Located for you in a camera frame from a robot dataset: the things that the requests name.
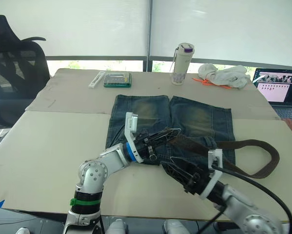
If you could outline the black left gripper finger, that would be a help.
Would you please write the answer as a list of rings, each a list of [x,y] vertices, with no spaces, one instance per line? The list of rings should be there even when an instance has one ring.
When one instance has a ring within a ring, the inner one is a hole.
[[[153,141],[170,141],[181,133],[180,128],[165,128],[153,135]]]
[[[154,149],[167,144],[168,142],[174,140],[176,136],[157,136],[152,139],[152,147]]]

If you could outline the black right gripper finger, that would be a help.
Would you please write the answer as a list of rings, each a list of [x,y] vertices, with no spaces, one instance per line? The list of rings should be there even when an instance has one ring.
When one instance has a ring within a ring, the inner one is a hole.
[[[180,174],[177,172],[174,172],[171,165],[171,162],[162,162],[161,163],[164,171],[173,179],[175,179],[176,181],[178,181],[180,184],[182,184],[183,186],[185,185],[185,183],[188,181],[190,174]]]
[[[195,173],[201,173],[201,169],[197,167],[195,164],[192,164],[191,162],[180,158],[180,157],[171,157],[172,162],[172,169],[174,172],[180,173],[180,174],[195,174]]]

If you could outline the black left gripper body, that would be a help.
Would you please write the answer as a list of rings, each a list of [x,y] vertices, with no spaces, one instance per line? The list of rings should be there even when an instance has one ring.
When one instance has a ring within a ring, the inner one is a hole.
[[[147,131],[137,133],[134,144],[139,156],[143,159],[144,164],[158,164],[156,152],[156,137],[158,133],[150,134]]]

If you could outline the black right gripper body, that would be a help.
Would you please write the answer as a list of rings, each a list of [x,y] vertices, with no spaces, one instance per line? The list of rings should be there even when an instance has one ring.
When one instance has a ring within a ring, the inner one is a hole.
[[[210,181],[209,171],[195,168],[184,185],[186,193],[201,195]]]

